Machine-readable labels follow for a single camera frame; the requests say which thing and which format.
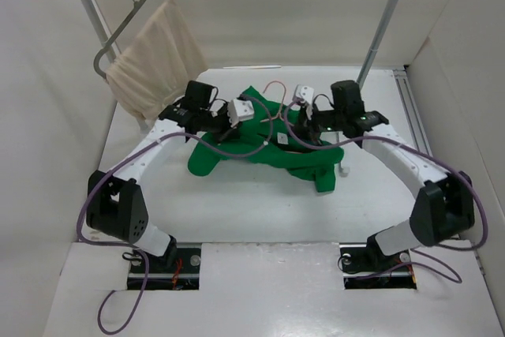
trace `green fabric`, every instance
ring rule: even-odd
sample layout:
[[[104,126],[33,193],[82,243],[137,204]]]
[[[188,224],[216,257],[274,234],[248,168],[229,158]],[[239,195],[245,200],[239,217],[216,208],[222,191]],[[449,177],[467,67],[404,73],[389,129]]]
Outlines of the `green fabric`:
[[[250,95],[263,103],[270,113],[276,114],[279,103],[266,100],[256,89],[249,87],[244,94]],[[298,111],[290,110],[288,120],[296,122]],[[206,133],[202,138],[209,144],[216,146],[224,152],[243,154],[252,151],[260,146],[268,135],[270,123],[260,122],[267,117],[265,110],[254,104],[254,119],[244,122],[240,128],[240,137],[233,140],[226,140],[217,145],[210,133]],[[281,120],[274,120],[274,134],[271,143],[264,149],[247,158],[252,163],[265,163],[279,169],[287,169],[294,177],[314,181],[316,190],[319,193],[333,191],[335,189],[335,164],[343,158],[341,148],[331,150],[310,150],[300,146],[298,142],[288,137],[288,144],[277,144],[278,133],[289,135]],[[198,144],[188,161],[189,171],[197,176],[209,175],[218,162],[222,159],[229,159],[224,155]]]

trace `white table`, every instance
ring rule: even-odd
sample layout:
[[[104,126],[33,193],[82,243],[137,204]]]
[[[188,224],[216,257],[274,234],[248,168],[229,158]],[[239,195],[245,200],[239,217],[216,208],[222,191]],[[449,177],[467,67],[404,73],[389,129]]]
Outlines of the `white table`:
[[[355,78],[357,71],[209,70],[200,80],[218,86],[224,99],[249,85],[263,89],[274,79],[291,93],[296,84],[307,84],[329,95],[330,84]],[[274,86],[267,94],[272,100],[280,96]],[[368,110],[381,111],[412,141],[390,70],[370,72],[363,98]],[[141,138],[135,120],[118,107],[100,168],[123,159]],[[246,162],[221,162],[209,176],[194,177],[186,168],[193,146],[178,151],[143,188],[151,220],[180,242],[227,243],[203,245],[198,291],[148,291],[121,336],[503,336],[471,252],[428,249],[459,272],[462,285],[415,268],[418,290],[343,289],[335,242],[363,242],[408,218],[413,207],[407,188],[374,157],[346,148],[350,175],[337,179],[333,193],[321,195],[313,183],[284,170]],[[137,292],[124,290],[123,251],[73,244],[46,337],[101,335],[96,313],[110,290],[120,291],[105,309],[106,328],[124,322]],[[433,264],[415,253],[413,259]]]

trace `purple cable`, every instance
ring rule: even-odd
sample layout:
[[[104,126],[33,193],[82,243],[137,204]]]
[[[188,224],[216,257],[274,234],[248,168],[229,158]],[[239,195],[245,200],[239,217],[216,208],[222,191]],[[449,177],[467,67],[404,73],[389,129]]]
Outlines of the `purple cable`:
[[[286,107],[284,110],[284,120],[287,120],[287,113],[288,111],[293,107],[294,104],[297,102],[294,101],[292,102],[289,106]],[[482,220],[482,238],[481,240],[476,244],[472,245],[469,248],[459,248],[457,246],[449,246],[449,245],[444,245],[444,244],[438,244],[438,246],[442,246],[445,249],[450,249],[450,250],[457,250],[459,252],[467,252],[470,250],[475,250],[479,249],[482,247],[485,242],[488,240],[488,218],[486,217],[485,211],[484,211],[484,205],[481,202],[480,197],[477,195],[475,192],[475,189],[473,189],[472,185],[468,183],[468,181],[463,177],[455,168],[447,165],[440,159],[437,159],[435,157],[431,157],[428,154],[425,154],[423,152],[419,152],[418,150],[411,148],[410,146],[405,146],[404,144],[399,143],[398,141],[392,140],[390,138],[386,137],[379,137],[379,136],[361,136],[361,137],[355,137],[355,138],[350,138],[349,140],[345,140],[343,142],[339,142],[337,144],[331,144],[331,145],[323,145],[323,146],[315,146],[311,144],[307,144],[303,140],[301,140],[296,134],[294,134],[293,130],[291,129],[291,126],[289,123],[284,122],[286,124],[286,128],[288,133],[294,138],[295,141],[297,141],[300,145],[305,146],[306,148],[313,149],[313,150],[328,150],[328,149],[334,149],[334,148],[339,148],[343,145],[350,144],[351,142],[358,142],[358,141],[363,141],[363,140],[377,140],[377,141],[383,141],[387,142],[389,144],[396,145],[403,150],[419,155],[420,157],[427,159],[429,161],[432,161],[436,165],[444,168],[445,170],[449,171],[451,174],[453,174],[465,187],[469,190],[469,192],[472,194],[472,198],[475,200],[475,204],[477,205],[477,210],[479,211],[479,215],[481,216]]]
[[[207,148],[211,149],[212,151],[217,152],[217,153],[219,153],[221,155],[224,155],[224,156],[232,158],[232,159],[244,159],[244,158],[247,158],[247,157],[249,157],[251,155],[256,154],[261,149],[265,148],[265,146],[268,145],[268,141],[270,141],[270,139],[271,139],[271,137],[272,137],[272,135],[274,133],[274,123],[273,123],[273,120],[271,118],[271,114],[268,111],[268,109],[265,107],[265,105],[262,104],[258,99],[253,98],[252,96],[245,95],[245,94],[242,94],[242,96],[244,96],[246,99],[251,100],[251,101],[255,102],[256,104],[260,105],[267,112],[267,117],[268,117],[268,120],[270,122],[270,130],[268,132],[268,136],[267,136],[265,142],[261,146],[259,146],[258,148],[250,151],[249,153],[232,154],[232,153],[228,153],[228,152],[224,152],[222,150],[219,150],[218,148],[215,148],[214,146],[210,145],[207,141],[202,140],[200,137],[198,137],[198,136],[196,136],[194,134],[190,134],[190,133],[186,133],[186,132],[169,133],[169,134],[166,134],[165,136],[161,137],[159,139],[159,141],[155,141],[155,142],[149,144],[145,148],[139,150],[137,153],[135,153],[135,154],[131,155],[130,157],[128,157],[127,159],[125,159],[124,161],[121,161],[116,167],[114,167],[114,168],[110,169],[109,171],[107,171],[106,174],[102,177],[102,179],[99,180],[99,182],[95,185],[95,187],[93,187],[93,189],[88,194],[88,197],[86,198],[86,201],[84,202],[82,208],[80,209],[79,216],[77,217],[77,225],[76,225],[77,240],[78,241],[82,241],[82,242],[84,242],[86,244],[89,244],[89,245],[94,245],[94,246],[124,246],[126,248],[135,249],[136,251],[139,252],[139,254],[142,256],[142,258],[144,259],[144,262],[145,262],[144,279],[142,280],[142,285],[140,286],[140,291],[139,291],[139,294],[137,296],[137,299],[135,300],[135,304],[133,305],[132,311],[130,312],[130,314],[129,314],[128,318],[126,319],[125,323],[119,329],[116,329],[115,331],[108,331],[103,326],[103,324],[102,324],[102,311],[103,311],[103,307],[105,306],[105,303],[107,303],[107,300],[109,300],[110,296],[112,296],[112,294],[114,292],[116,292],[116,291],[112,290],[105,297],[105,299],[103,299],[102,304],[100,305],[99,310],[98,310],[97,323],[98,323],[98,327],[99,327],[100,331],[104,335],[116,335],[116,334],[118,334],[120,331],[124,330],[128,326],[129,322],[133,318],[133,315],[135,314],[135,311],[137,310],[137,307],[138,307],[138,305],[140,303],[142,295],[144,294],[145,287],[148,284],[149,259],[148,259],[147,255],[145,254],[144,251],[142,251],[140,249],[137,249],[134,245],[130,245],[130,244],[125,243],[125,242],[97,242],[97,241],[93,241],[93,240],[87,239],[82,234],[82,226],[84,225],[84,219],[86,217],[86,211],[88,210],[89,204],[91,203],[92,199],[96,196],[96,194],[98,193],[99,189],[102,188],[102,186],[109,180],[109,178],[114,173],[116,173],[118,170],[122,169],[128,163],[132,162],[133,160],[137,159],[138,157],[140,157],[144,153],[148,152],[149,150],[151,150],[152,148],[154,148],[155,146],[157,146],[161,141],[165,141],[165,140],[167,140],[167,139],[169,139],[171,137],[188,137],[188,138],[193,138],[194,140],[197,140],[202,145],[206,146]]]
[[[444,274],[443,272],[441,272],[441,271],[439,271],[439,270],[437,270],[435,268],[432,268],[431,266],[428,266],[427,264],[422,264],[421,262],[402,262],[401,264],[397,264],[396,266],[393,266],[392,268],[388,268],[387,270],[384,270],[384,271],[381,271],[381,272],[374,272],[373,274],[370,274],[370,275],[354,276],[353,278],[354,279],[358,279],[358,280],[377,278],[378,276],[387,274],[388,272],[392,272],[392,271],[397,270],[399,268],[403,268],[405,266],[411,266],[412,265],[412,266],[419,266],[420,268],[426,268],[429,271],[433,271],[434,273],[436,273],[436,274],[444,277],[447,280],[450,280],[453,283],[457,283],[457,284],[463,283],[463,279],[460,276],[460,274],[458,274],[451,266],[449,266],[448,264],[446,264],[442,260],[439,260],[438,258],[436,258],[434,256],[430,256],[429,254],[420,252],[420,251],[418,251],[416,249],[411,249],[411,250],[413,252],[419,254],[420,256],[425,256],[425,257],[429,258],[430,260],[434,260],[437,264],[441,264],[447,270],[449,270],[451,273],[453,273],[454,276],[455,276],[455,278],[452,278],[449,275]]]

